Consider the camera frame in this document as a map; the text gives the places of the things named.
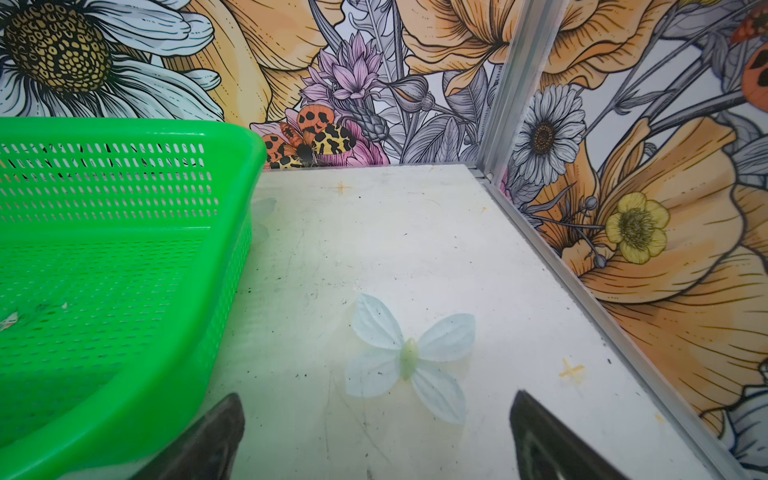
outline white daisy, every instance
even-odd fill
[[[536,91],[525,112],[512,163],[534,185],[549,185],[576,160],[586,128],[579,90],[570,85]]]
[[[0,116],[222,121],[216,72],[144,61],[213,39],[208,18],[176,12],[188,2],[0,0]]]

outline green plastic basket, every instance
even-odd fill
[[[0,478],[133,461],[194,417],[265,159],[229,124],[0,119]]]

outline white floor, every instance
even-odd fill
[[[243,400],[234,480],[517,478],[519,389],[629,478],[710,478],[462,165],[269,172],[255,194],[268,197],[269,237],[252,247],[203,406]],[[346,394],[347,363],[370,348],[350,326],[359,293],[406,339],[476,316],[472,353],[444,364],[464,425],[435,419],[402,380]],[[583,369],[562,376],[564,362]]]

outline floral wallpaper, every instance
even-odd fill
[[[276,169],[473,161],[520,5],[0,0],[0,115],[226,121]]]
[[[502,190],[768,478],[768,2],[571,0]]]

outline daisy center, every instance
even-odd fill
[[[644,249],[654,236],[654,222],[646,210],[632,208],[621,215],[619,231],[631,247]]]
[[[64,93],[99,89],[112,69],[107,42],[80,12],[33,5],[5,27],[8,50],[29,77]]]
[[[546,154],[554,143],[554,127],[550,123],[539,124],[531,139],[533,151],[539,155]]]

